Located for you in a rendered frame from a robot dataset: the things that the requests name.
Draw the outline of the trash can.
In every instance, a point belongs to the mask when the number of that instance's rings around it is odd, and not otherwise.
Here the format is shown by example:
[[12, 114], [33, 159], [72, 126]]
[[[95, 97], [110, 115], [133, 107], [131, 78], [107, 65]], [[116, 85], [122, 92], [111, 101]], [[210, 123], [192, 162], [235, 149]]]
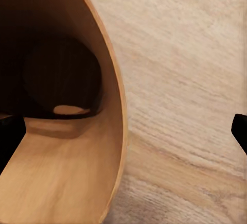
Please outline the trash can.
[[125, 88], [91, 0], [0, 0], [0, 119], [26, 134], [0, 174], [0, 224], [102, 224], [127, 154]]

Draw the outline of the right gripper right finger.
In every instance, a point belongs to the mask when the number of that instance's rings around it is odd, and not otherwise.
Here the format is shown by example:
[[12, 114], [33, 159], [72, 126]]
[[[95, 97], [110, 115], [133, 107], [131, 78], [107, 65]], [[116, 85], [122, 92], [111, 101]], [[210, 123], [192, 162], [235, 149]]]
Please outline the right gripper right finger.
[[247, 115], [235, 114], [231, 132], [247, 154]]

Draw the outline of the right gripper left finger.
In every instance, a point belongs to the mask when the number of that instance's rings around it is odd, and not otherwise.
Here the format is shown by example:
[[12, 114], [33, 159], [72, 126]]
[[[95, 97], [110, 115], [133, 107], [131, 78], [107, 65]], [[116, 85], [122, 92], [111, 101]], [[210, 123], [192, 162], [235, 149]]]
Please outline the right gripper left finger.
[[26, 134], [22, 114], [0, 119], [0, 174]]

